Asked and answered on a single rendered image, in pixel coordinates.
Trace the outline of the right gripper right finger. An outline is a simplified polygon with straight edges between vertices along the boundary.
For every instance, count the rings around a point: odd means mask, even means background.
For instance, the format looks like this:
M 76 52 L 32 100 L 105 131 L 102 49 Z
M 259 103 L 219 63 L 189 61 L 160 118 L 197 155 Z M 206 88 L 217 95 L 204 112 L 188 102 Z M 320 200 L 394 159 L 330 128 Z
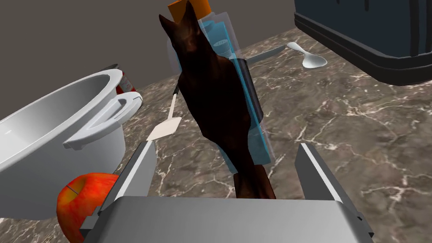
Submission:
M 351 201 L 312 144 L 299 144 L 294 165 L 305 199 Z

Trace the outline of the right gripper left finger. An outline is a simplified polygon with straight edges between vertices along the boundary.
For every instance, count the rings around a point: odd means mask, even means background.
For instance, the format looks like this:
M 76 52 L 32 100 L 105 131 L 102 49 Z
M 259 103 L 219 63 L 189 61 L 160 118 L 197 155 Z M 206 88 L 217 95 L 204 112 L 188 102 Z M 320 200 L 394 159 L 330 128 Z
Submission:
M 156 165 L 157 153 L 155 142 L 141 142 L 97 212 L 101 213 L 111 203 L 122 196 L 147 196 Z

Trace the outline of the red apple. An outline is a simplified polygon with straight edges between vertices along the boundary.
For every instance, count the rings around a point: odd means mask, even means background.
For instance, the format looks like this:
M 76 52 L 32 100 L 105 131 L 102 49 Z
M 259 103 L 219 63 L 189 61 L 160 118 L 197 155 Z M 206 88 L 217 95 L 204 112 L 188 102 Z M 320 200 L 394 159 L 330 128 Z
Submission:
M 80 175 L 61 190 L 57 197 L 57 219 L 70 243 L 83 243 L 79 228 L 103 204 L 118 177 L 108 173 Z

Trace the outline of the red can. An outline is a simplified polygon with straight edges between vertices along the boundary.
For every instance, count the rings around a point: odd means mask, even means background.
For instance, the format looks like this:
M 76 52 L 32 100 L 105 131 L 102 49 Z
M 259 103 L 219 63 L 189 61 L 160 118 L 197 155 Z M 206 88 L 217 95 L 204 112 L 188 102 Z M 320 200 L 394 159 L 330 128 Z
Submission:
M 101 69 L 100 71 L 110 70 L 110 69 L 118 69 L 122 71 L 122 79 L 119 85 L 116 87 L 116 93 L 118 95 L 126 92 L 136 92 L 136 88 L 131 84 L 125 72 L 120 68 L 119 64 L 110 65 L 108 67 Z

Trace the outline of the clear blue bottle orange cap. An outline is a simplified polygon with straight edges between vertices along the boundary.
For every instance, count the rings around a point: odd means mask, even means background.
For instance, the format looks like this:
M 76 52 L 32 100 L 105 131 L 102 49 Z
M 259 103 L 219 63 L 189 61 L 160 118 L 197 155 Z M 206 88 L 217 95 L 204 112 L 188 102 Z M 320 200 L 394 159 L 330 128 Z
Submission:
M 199 26 L 213 50 L 219 56 L 230 59 L 240 76 L 251 117 L 248 148 L 254 163 L 256 165 L 270 164 L 274 161 L 275 155 L 265 126 L 261 123 L 264 114 L 248 67 L 252 62 L 244 59 L 227 12 L 215 14 L 208 0 L 177 0 L 167 6 L 175 22 L 180 22 L 182 19 L 187 1 L 192 3 Z

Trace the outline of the dark brown slender figurine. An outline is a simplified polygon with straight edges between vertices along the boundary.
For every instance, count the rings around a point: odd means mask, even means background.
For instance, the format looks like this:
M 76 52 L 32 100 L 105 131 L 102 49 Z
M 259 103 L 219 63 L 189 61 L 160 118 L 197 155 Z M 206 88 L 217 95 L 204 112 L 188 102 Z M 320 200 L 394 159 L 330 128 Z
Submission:
M 202 135 L 218 145 L 236 169 L 236 197 L 275 199 L 264 167 L 255 164 L 249 152 L 251 118 L 234 64 L 212 49 L 190 1 L 180 22 L 164 16 L 159 20 L 181 65 L 178 87 L 191 115 Z

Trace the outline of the silver spoon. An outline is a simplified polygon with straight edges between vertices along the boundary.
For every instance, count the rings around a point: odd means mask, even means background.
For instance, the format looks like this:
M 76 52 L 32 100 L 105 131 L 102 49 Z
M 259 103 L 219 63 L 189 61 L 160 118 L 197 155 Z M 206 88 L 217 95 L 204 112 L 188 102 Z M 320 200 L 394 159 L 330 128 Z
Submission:
M 306 69 L 321 68 L 327 64 L 327 61 L 323 57 L 305 51 L 296 42 L 289 42 L 286 46 L 304 55 L 302 65 Z

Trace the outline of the grey knife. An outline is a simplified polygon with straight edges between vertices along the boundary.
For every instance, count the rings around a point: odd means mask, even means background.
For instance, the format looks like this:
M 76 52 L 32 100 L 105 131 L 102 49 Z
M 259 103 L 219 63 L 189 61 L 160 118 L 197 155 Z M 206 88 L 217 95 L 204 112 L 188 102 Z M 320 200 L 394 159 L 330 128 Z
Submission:
M 262 52 L 260 54 L 257 54 L 257 55 L 254 55 L 252 57 L 247 58 L 246 62 L 248 64 L 253 64 L 253 63 L 256 63 L 256 62 L 260 62 L 262 60 L 265 60 L 267 58 L 270 58 L 272 56 L 277 55 L 278 53 L 282 52 L 285 48 L 286 48 L 286 44 L 278 46 L 278 47 L 270 49 L 270 50 L 267 50 L 267 51 L 264 51 L 264 52 Z

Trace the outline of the dark blue appliance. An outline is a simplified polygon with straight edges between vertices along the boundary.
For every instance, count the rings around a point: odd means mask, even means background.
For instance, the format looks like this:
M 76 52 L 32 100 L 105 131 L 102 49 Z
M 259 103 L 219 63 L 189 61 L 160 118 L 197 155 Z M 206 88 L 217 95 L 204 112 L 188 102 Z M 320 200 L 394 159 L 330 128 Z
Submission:
M 296 27 L 379 82 L 432 81 L 432 0 L 294 0 Z

